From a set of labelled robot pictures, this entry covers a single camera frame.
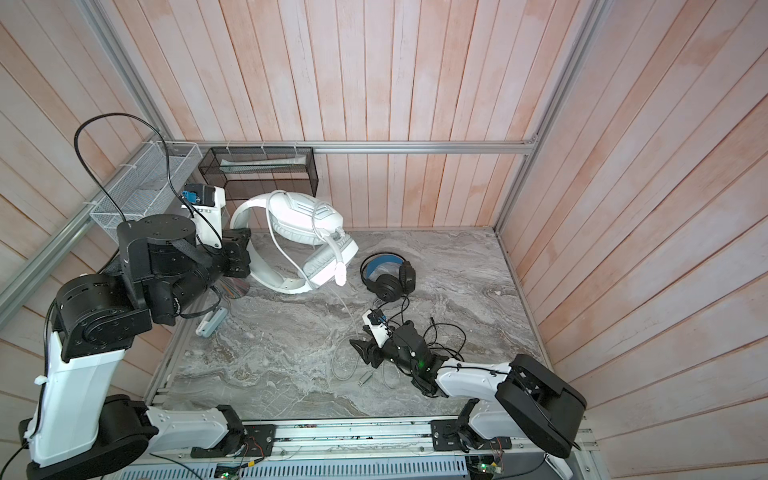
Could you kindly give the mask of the white headphones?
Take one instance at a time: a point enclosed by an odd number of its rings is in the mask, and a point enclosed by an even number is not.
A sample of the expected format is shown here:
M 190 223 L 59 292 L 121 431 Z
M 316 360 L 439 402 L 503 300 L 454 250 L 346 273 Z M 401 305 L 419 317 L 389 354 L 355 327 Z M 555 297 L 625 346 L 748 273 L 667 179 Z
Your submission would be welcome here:
M 271 239 L 281 236 L 317 248 L 302 265 L 292 260 L 284 249 L 279 250 L 298 273 L 296 278 L 289 278 L 271 267 L 253 245 L 248 245 L 253 280 L 272 291 L 288 295 L 309 292 L 329 280 L 339 286 L 347 284 L 348 265 L 359 247 L 345 232 L 344 218 L 332 205 L 308 194 L 275 190 L 242 203 L 232 215 L 230 227 L 247 228 L 253 209 L 265 211 Z

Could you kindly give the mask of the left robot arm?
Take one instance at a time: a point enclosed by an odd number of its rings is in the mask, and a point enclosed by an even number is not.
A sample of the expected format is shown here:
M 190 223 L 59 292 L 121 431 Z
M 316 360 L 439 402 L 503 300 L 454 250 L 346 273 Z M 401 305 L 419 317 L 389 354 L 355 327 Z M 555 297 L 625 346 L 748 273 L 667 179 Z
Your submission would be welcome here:
M 193 449 L 238 453 L 245 429 L 228 405 L 171 413 L 109 391 L 134 339 L 189 317 L 189 306 L 223 277 L 244 278 L 251 233 L 225 230 L 200 245 L 189 218 L 157 214 L 117 228 L 108 269 L 65 283 L 47 314 L 46 367 L 35 415 L 21 422 L 30 479 L 90 479 L 146 453 Z

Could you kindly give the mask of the black and blue headphones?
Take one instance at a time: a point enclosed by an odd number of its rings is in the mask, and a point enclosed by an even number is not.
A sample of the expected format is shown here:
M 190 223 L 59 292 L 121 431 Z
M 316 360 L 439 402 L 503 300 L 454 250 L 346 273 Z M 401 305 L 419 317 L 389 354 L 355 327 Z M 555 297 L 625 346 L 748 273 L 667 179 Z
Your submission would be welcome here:
M 396 266 L 397 273 L 375 274 L 379 267 Z M 360 278 L 369 292 L 385 303 L 408 297 L 416 288 L 416 271 L 410 261 L 394 252 L 379 252 L 369 255 L 362 262 Z

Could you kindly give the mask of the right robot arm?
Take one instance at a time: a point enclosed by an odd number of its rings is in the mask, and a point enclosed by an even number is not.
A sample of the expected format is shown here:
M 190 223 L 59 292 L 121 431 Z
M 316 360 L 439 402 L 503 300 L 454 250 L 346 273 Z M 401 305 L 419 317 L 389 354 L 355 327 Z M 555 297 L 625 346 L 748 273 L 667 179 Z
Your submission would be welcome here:
M 365 364 L 394 365 L 425 397 L 467 400 L 456 432 L 466 450 L 517 434 L 561 459 L 577 448 L 587 400 L 534 357 L 520 353 L 506 363 L 473 363 L 434 353 L 412 322 L 395 329 L 368 322 L 364 330 L 369 338 L 350 345 Z

